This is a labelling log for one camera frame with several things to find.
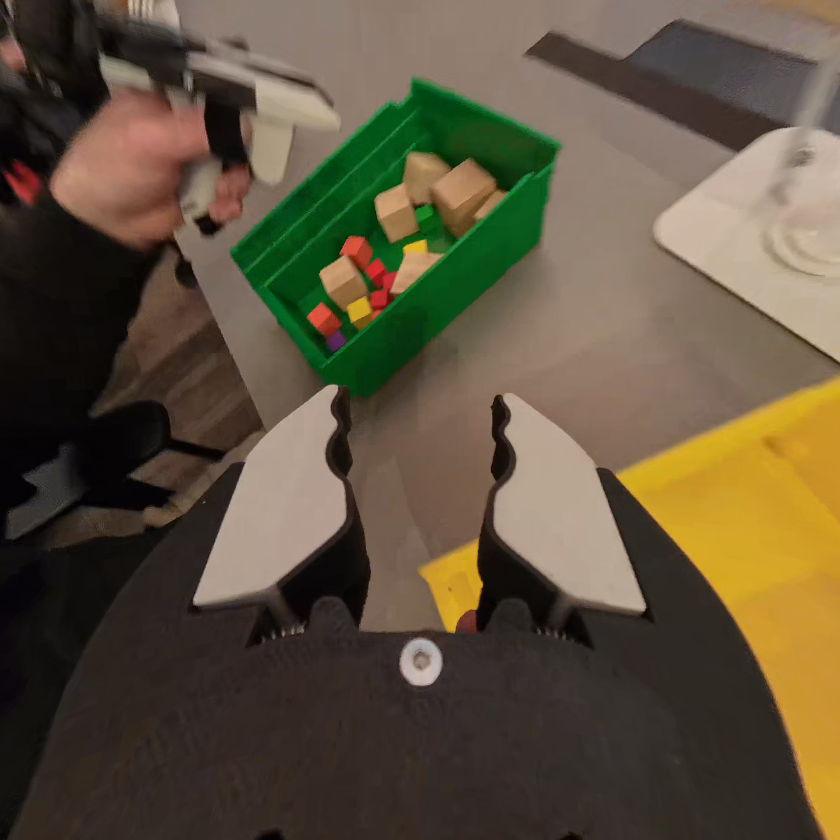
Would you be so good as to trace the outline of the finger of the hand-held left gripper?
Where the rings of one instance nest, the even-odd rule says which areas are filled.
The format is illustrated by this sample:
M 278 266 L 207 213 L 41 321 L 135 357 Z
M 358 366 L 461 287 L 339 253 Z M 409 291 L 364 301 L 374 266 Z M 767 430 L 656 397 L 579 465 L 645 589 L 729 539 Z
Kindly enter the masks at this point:
M 255 178 L 268 186 L 286 175 L 295 126 L 288 121 L 250 120 L 249 162 Z
M 333 101 L 307 73 L 252 52 L 192 52 L 193 89 L 206 100 L 312 130 L 338 130 Z

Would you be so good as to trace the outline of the pile of plain wooden cubes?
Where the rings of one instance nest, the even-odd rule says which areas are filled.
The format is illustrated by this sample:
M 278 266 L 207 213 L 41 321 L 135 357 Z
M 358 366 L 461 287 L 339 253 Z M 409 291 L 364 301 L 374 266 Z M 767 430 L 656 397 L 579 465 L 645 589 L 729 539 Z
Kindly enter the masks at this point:
M 376 221 L 391 242 L 415 233 L 414 209 L 430 204 L 456 238 L 464 236 L 476 216 L 498 194 L 497 180 L 473 159 L 450 166 L 434 153 L 407 153 L 402 180 L 374 198 Z M 443 256 L 407 255 L 394 292 L 397 296 L 417 283 Z

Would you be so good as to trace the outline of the green plastic box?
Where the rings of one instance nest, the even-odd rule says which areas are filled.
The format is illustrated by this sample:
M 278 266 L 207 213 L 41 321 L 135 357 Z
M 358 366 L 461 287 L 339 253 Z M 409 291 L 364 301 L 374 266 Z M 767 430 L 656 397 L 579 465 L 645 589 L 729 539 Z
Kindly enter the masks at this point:
M 415 77 L 403 100 L 379 108 L 230 255 L 324 384 L 372 396 L 538 245 L 560 150 L 559 141 Z M 397 269 L 403 245 L 386 242 L 374 201 L 397 185 L 410 152 L 453 165 L 472 159 L 508 195 L 463 237 L 446 234 L 441 260 L 370 327 L 356 331 L 341 313 L 347 343 L 332 352 L 308 320 L 329 302 L 319 273 L 351 235 L 366 237 L 374 257 Z

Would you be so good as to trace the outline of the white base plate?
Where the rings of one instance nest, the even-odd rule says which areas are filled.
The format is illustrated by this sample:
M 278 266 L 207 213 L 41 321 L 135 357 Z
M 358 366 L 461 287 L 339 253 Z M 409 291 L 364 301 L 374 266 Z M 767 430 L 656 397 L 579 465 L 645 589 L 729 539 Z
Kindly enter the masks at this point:
M 654 240 L 737 298 L 839 361 L 838 278 L 780 262 L 764 243 L 767 192 L 791 128 L 761 135 L 661 213 Z M 823 144 L 838 136 L 822 130 Z

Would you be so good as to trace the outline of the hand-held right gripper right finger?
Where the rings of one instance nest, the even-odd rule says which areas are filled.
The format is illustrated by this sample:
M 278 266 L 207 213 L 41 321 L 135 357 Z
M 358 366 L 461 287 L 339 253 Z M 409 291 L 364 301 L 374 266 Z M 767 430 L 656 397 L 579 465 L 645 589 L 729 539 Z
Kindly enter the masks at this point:
M 638 618 L 648 605 L 593 459 L 520 397 L 491 404 L 493 484 L 477 548 L 476 624 L 519 600 L 562 631 L 580 610 Z

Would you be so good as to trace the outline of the yellow plastic box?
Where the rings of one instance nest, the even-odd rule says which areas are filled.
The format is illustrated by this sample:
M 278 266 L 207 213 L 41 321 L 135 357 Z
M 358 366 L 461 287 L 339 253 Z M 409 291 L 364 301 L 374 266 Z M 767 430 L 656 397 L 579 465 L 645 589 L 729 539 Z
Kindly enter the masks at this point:
M 821 385 L 621 476 L 583 448 L 645 615 L 550 631 L 507 600 L 471 638 L 510 695 L 476 727 L 526 702 L 506 773 L 547 761 L 551 837 L 838 838 L 837 411 Z M 479 604 L 477 548 L 420 570 L 449 631 Z

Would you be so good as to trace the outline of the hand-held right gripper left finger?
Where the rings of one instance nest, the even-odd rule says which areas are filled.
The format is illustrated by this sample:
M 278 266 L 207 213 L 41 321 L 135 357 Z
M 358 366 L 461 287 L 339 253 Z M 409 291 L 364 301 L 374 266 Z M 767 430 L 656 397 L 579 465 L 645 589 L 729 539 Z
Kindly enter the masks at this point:
M 197 611 L 256 606 L 286 631 L 332 598 L 360 626 L 371 562 L 349 478 L 351 428 L 349 390 L 326 385 L 261 438 L 194 591 Z

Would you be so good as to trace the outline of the person's left hand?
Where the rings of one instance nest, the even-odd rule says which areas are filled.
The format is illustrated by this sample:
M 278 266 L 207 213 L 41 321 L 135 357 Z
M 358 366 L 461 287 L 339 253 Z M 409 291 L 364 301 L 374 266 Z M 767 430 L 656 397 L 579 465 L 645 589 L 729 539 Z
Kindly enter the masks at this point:
M 208 157 L 203 107 L 118 89 L 67 147 L 49 193 L 90 228 L 147 251 L 182 226 L 184 173 Z

